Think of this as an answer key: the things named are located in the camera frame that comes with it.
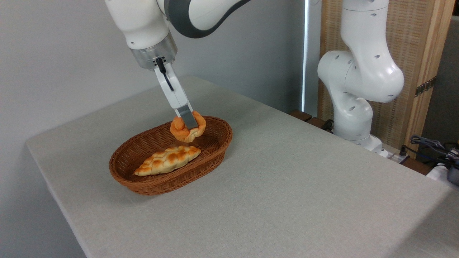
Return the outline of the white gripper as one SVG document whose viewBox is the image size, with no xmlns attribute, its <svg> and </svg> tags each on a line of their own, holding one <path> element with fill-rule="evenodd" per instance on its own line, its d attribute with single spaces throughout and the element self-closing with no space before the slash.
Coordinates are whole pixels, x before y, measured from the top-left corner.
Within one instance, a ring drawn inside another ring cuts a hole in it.
<svg viewBox="0 0 459 258">
<path fill-rule="evenodd" d="M 198 124 L 193 116 L 193 110 L 190 108 L 190 105 L 188 105 L 188 98 L 179 83 L 179 79 L 177 78 L 172 65 L 167 63 L 164 67 L 166 69 L 165 75 L 160 72 L 159 68 L 154 69 L 154 72 L 171 108 L 179 112 L 179 116 L 184 121 L 188 130 L 197 128 Z"/>
</svg>

